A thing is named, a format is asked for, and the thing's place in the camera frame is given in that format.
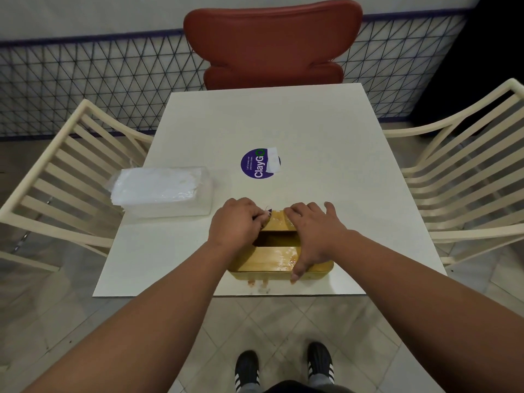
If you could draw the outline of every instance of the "white tabletop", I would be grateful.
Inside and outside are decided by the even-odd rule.
[[[257,148],[276,147],[280,172],[256,179],[240,168]],[[351,229],[444,273],[442,262],[360,84],[173,93],[146,167],[206,166],[214,180],[211,215],[134,219],[125,215],[95,297],[136,296],[207,238],[228,198],[262,208],[331,201]],[[363,294],[340,267],[320,280],[236,280],[216,296]]]

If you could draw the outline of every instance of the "black sneaker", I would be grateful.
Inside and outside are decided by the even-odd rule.
[[[258,357],[253,350],[240,354],[235,366],[235,389],[239,391],[247,383],[260,385],[258,378]]]
[[[331,355],[328,348],[320,342],[312,342],[308,346],[308,378],[316,374],[323,374],[331,383],[335,383]]]

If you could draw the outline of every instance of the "red chair backrest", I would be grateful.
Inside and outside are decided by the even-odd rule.
[[[189,12],[184,32],[193,50],[211,63],[208,90],[341,83],[331,62],[357,37],[362,8],[331,0],[282,8]]]

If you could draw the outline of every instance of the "hand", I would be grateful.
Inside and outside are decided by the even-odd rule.
[[[230,198],[213,216],[207,242],[238,252],[255,241],[268,220],[269,211],[260,209],[249,198]]]
[[[297,281],[314,264],[330,260],[337,241],[343,240],[346,227],[338,220],[335,206],[324,203],[326,213],[316,203],[293,204],[284,212],[298,231],[302,249],[291,272],[291,280]]]

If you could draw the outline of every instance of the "person's left hand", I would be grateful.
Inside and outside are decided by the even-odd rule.
[[[269,211],[260,209],[249,198],[230,198],[213,216],[207,242],[240,251],[255,241],[268,219]]]

